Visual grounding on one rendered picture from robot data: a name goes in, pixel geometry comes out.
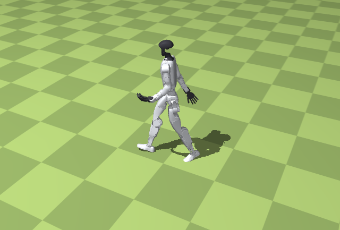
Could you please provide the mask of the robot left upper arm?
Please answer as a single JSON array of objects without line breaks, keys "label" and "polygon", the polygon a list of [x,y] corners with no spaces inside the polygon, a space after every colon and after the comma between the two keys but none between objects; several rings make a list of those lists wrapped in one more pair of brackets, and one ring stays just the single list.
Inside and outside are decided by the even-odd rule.
[{"label": "robot left upper arm", "polygon": [[163,77],[164,77],[164,82],[166,83],[164,85],[164,87],[168,86],[170,88],[170,90],[171,90],[172,85],[171,85],[170,71],[171,71],[171,68],[170,68],[168,63],[165,63],[165,64],[162,65],[161,72],[162,72]]}]

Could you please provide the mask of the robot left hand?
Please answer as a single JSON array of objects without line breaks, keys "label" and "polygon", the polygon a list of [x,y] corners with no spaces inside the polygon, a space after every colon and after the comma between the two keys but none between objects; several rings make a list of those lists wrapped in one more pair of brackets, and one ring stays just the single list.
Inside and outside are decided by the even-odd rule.
[{"label": "robot left hand", "polygon": [[[140,95],[140,96],[139,96]],[[138,96],[138,98],[141,100],[141,101],[145,101],[145,102],[149,102],[150,103],[150,100],[152,100],[153,99],[153,97],[151,97],[151,96],[149,96],[149,97],[144,97],[143,95],[141,95],[140,93],[138,94],[137,93],[137,96]]]}]

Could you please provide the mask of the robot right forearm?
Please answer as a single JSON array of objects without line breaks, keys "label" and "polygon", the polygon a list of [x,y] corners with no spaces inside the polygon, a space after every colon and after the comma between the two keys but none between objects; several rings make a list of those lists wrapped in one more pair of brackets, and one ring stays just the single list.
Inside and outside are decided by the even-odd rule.
[{"label": "robot right forearm", "polygon": [[189,89],[187,88],[184,79],[182,77],[182,75],[177,79],[178,83],[180,84],[181,88],[184,89],[185,92],[188,92]]}]

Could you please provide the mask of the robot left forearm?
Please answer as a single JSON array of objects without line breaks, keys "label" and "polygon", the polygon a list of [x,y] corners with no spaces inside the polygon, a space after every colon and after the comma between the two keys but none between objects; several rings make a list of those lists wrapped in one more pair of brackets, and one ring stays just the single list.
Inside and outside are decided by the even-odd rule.
[{"label": "robot left forearm", "polygon": [[151,97],[153,97],[153,99],[150,100],[150,102],[154,103],[155,101],[159,100],[161,97],[165,96],[169,92],[169,90],[170,90],[170,88],[168,86],[165,86],[163,89],[160,90],[160,92],[151,96]]}]

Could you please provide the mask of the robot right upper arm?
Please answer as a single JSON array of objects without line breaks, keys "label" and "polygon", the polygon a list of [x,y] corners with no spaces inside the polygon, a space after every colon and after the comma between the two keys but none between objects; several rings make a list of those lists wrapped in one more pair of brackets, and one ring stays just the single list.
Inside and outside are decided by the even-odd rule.
[{"label": "robot right upper arm", "polygon": [[[175,57],[174,55],[172,55],[173,57]],[[176,71],[177,71],[177,79],[181,76],[180,72],[179,72],[179,68],[178,65],[176,64]]]}]

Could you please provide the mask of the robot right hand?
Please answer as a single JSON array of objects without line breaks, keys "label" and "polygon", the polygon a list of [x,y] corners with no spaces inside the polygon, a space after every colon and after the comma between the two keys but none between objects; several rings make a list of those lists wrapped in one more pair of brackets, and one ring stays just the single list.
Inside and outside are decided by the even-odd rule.
[{"label": "robot right hand", "polygon": [[[189,89],[189,88],[188,88]],[[184,91],[184,90],[183,90]],[[185,91],[184,91],[185,92]],[[187,94],[187,97],[188,97],[188,103],[189,103],[189,99],[190,99],[190,101],[192,102],[192,100],[194,99],[195,101],[196,101],[196,99],[198,100],[198,98],[192,93],[192,92],[190,92],[190,89],[189,89],[189,91],[188,92],[185,92],[186,94]],[[195,98],[196,99],[195,99]],[[195,103],[195,101],[193,100],[193,102]],[[192,102],[192,104],[193,104],[193,102]],[[196,101],[197,102],[197,101]]]}]

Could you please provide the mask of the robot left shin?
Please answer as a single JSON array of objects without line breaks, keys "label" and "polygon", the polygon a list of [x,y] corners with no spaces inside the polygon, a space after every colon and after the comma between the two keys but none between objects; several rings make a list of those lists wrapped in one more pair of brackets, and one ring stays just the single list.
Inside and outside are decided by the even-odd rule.
[{"label": "robot left shin", "polygon": [[[178,134],[179,135],[179,134]],[[189,132],[187,129],[182,130],[182,136],[180,136],[180,139],[182,140],[183,144],[187,147],[187,149],[190,151],[190,154],[195,154],[193,145],[192,145],[192,140],[191,137],[189,135]],[[193,153],[192,153],[193,152]]]}]

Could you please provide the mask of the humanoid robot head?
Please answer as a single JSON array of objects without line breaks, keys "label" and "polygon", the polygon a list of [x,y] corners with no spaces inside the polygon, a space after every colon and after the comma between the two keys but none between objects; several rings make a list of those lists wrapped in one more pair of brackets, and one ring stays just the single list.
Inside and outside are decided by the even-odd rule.
[{"label": "humanoid robot head", "polygon": [[[173,61],[174,58],[171,56],[170,53],[165,52],[165,49],[169,49],[172,48],[174,46],[173,42],[170,40],[163,40],[159,43],[159,47],[161,48],[161,55],[165,56],[165,58],[167,58],[168,61]],[[165,61],[165,59],[164,59]]]}]

